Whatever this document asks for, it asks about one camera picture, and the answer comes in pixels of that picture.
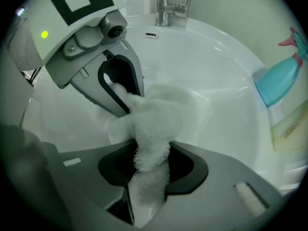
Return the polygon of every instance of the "white towel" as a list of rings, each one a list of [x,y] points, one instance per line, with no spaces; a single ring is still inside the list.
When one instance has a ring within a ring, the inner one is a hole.
[[[131,113],[111,121],[109,138],[111,143],[136,140],[134,165],[138,171],[150,171],[162,164],[169,155],[169,143],[181,133],[193,135],[192,125],[187,124],[196,125],[191,115],[197,117],[197,105],[188,91],[153,84],[145,97],[140,97],[127,93],[119,84],[112,84],[111,88]]]
[[[164,205],[167,184],[169,184],[168,162],[163,162],[149,172],[136,171],[128,184],[135,227],[142,228]]]

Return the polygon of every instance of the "pink spray nozzle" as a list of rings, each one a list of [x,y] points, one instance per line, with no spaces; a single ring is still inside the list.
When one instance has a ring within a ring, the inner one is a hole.
[[[293,34],[296,32],[296,30],[293,27],[291,27],[290,30],[292,32],[291,36],[288,39],[286,39],[285,41],[279,43],[278,44],[279,46],[286,46],[286,45],[292,44],[292,45],[297,47],[297,43],[296,43],[294,36],[293,36]]]
[[[291,27],[290,30],[292,32],[290,38],[279,43],[278,45],[286,46],[291,44],[296,46],[298,48],[298,53],[294,54],[293,58],[297,61],[298,65],[301,66],[303,64],[303,59],[308,61],[308,47],[300,34],[293,27]]]

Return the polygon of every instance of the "blue spray bottle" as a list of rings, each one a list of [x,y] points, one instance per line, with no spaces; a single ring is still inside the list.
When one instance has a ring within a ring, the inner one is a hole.
[[[298,53],[270,68],[257,82],[256,87],[267,107],[271,107],[282,99],[294,84],[303,59],[308,61],[308,48],[294,28],[291,36],[278,45],[294,45]]]

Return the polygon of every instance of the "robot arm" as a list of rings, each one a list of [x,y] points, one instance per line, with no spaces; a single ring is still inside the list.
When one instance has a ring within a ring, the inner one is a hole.
[[[108,76],[129,92],[144,95],[140,61],[125,41],[127,22],[119,12],[122,7],[123,0],[26,0],[17,19],[27,21],[20,28],[29,32],[41,61],[38,64],[33,57],[25,61],[32,69],[45,64],[59,88],[72,84],[115,116],[126,115],[129,109],[105,81]],[[25,38],[14,35],[10,41]],[[23,52],[16,47],[11,52]]]

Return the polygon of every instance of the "white sink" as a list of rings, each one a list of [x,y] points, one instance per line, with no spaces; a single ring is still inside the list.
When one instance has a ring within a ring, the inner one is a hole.
[[[266,107],[252,74],[262,62],[236,39],[192,19],[173,18],[154,26],[154,15],[128,17],[127,41],[138,54],[145,86],[152,82],[184,87],[201,111],[196,136],[182,142],[230,155],[280,187],[284,164],[274,151]],[[158,38],[147,38],[147,32]],[[111,114],[72,86],[59,89],[43,69],[26,110],[23,128],[60,152],[110,144]]]

